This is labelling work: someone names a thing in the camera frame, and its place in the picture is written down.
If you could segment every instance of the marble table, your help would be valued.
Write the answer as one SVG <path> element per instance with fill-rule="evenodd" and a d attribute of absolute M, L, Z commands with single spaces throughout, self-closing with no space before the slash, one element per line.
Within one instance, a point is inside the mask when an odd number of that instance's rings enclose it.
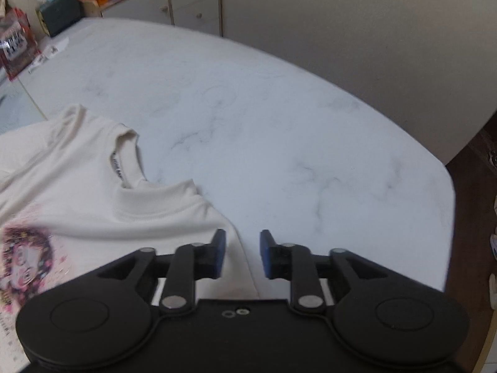
<path fill-rule="evenodd" d="M 42 120 L 18 79 L 0 82 L 0 134 Z"/>
<path fill-rule="evenodd" d="M 22 85 L 48 118 L 80 103 L 139 134 L 152 182 L 193 178 L 239 232 L 261 298 L 258 235 L 348 248 L 443 289 L 454 192 L 444 166 L 374 109 L 280 59 L 152 23 L 84 19 Z"/>

